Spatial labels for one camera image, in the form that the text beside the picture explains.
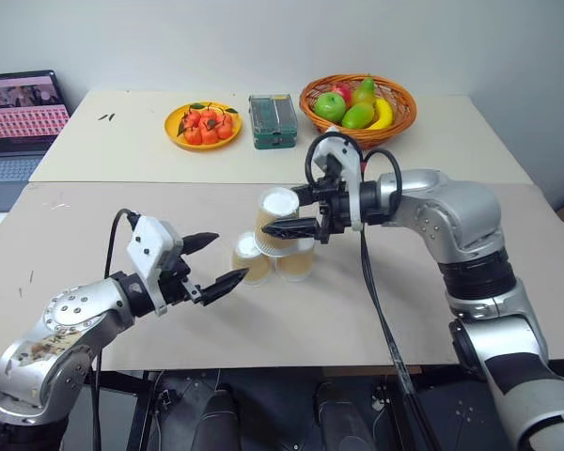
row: yellow plate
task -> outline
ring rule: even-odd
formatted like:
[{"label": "yellow plate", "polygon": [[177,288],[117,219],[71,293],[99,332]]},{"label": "yellow plate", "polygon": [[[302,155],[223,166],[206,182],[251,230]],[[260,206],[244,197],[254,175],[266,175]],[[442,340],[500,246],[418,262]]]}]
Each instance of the yellow plate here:
[{"label": "yellow plate", "polygon": [[[210,105],[210,108],[214,108],[215,111],[217,111],[218,113],[220,113],[221,110],[224,111],[232,110],[232,111],[227,111],[232,116],[232,135],[227,139],[222,139],[216,142],[215,144],[201,144],[201,145],[188,144],[184,139],[183,134],[178,136],[178,130],[180,129],[181,119],[183,118],[184,114],[190,109],[190,107],[196,104],[200,104],[204,108]],[[188,103],[186,105],[181,106],[180,108],[172,111],[169,114],[164,124],[165,133],[167,133],[169,139],[171,139],[178,146],[180,146],[181,148],[186,148],[188,150],[211,150],[212,148],[220,148],[221,146],[225,146],[227,143],[232,141],[241,130],[241,125],[242,125],[241,117],[238,113],[233,113],[233,111],[236,110],[234,110],[233,108],[227,105],[224,105],[223,103],[218,103],[216,101],[194,101],[192,103]]]}]

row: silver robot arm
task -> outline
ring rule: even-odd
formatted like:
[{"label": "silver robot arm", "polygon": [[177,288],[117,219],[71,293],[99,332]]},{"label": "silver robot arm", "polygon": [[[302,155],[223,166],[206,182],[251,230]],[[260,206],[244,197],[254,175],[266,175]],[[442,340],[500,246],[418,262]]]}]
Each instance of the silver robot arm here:
[{"label": "silver robot arm", "polygon": [[[320,203],[315,218],[279,220],[263,231],[277,238],[314,237],[364,224],[407,227],[438,263],[456,319],[449,325],[461,364],[485,379],[509,439],[517,449],[564,450],[564,378],[547,366],[548,352],[525,287],[508,263],[501,210],[481,184],[433,170],[402,172],[355,183],[358,147],[333,131],[307,153],[307,185],[294,188],[301,205]],[[310,158],[324,177],[310,176]],[[354,214],[359,209],[359,216]]]},{"label": "silver robot arm", "polygon": [[182,239],[168,223],[139,215],[136,220],[127,248],[136,273],[118,272],[57,294],[36,325],[0,359],[0,434],[13,435],[16,442],[17,435],[32,437],[34,427],[45,434],[41,427],[66,422],[94,357],[135,318],[151,311],[161,316],[168,305],[182,301],[207,305],[246,274],[229,272],[201,289],[188,278],[190,268],[181,256],[217,235]]},{"label": "silver robot arm", "polygon": [[[395,177],[378,180],[384,208]],[[500,208],[483,185],[405,171],[399,209],[385,226],[422,237],[446,281],[460,362],[484,378],[514,448],[564,450],[564,378],[547,366],[545,339],[504,248]]]}]

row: fruit basket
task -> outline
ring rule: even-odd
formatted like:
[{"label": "fruit basket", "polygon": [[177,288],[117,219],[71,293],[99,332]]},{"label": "fruit basket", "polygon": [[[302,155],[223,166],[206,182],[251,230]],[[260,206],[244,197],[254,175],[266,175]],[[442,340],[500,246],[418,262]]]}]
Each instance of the fruit basket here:
[{"label": "fruit basket", "polygon": [[[388,127],[381,130],[347,129],[323,119],[313,112],[312,108],[320,94],[330,91],[333,84],[342,82],[348,84],[351,89],[355,89],[367,77],[372,78],[374,81],[376,97],[385,98],[391,105],[393,122]],[[385,78],[365,73],[330,75],[311,82],[303,89],[299,106],[320,132],[325,132],[328,127],[334,125],[339,131],[353,137],[363,150],[374,148],[391,136],[406,130],[414,123],[416,114],[414,98],[403,86],[399,86]]]}]

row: paper cup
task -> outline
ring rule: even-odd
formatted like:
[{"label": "paper cup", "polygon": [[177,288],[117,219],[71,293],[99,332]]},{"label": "paper cup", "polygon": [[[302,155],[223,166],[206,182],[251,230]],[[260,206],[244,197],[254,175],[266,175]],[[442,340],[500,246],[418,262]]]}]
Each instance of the paper cup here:
[{"label": "paper cup", "polygon": [[275,260],[276,272],[289,282],[300,282],[307,279],[313,268],[315,240],[313,238],[301,238],[297,241],[294,254]]},{"label": "paper cup", "polygon": [[270,259],[263,255],[255,245],[252,231],[244,232],[236,240],[232,253],[232,269],[248,268],[243,282],[249,287],[263,284],[270,274]]},{"label": "paper cup", "polygon": [[297,240],[280,240],[263,233],[261,228],[276,219],[298,217],[299,196],[293,190],[276,187],[263,193],[255,221],[255,244],[261,253],[269,257],[284,257],[295,252]]}]

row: laptop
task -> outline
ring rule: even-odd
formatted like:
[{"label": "laptop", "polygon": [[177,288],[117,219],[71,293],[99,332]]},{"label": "laptop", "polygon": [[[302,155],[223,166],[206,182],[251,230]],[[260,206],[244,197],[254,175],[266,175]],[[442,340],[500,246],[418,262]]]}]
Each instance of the laptop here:
[{"label": "laptop", "polygon": [[10,210],[69,117],[53,71],[0,74],[0,212]]}]

